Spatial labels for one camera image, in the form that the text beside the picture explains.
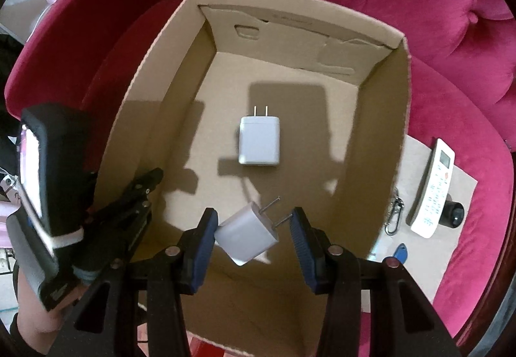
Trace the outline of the person's left hand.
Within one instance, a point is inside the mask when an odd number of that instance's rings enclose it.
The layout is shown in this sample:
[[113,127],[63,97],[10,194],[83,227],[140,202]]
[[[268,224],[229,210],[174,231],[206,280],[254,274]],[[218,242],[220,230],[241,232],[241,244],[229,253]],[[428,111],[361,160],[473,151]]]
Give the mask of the person's left hand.
[[27,345],[46,355],[73,306],[87,286],[80,283],[53,310],[47,311],[29,286],[22,270],[17,274],[17,328]]

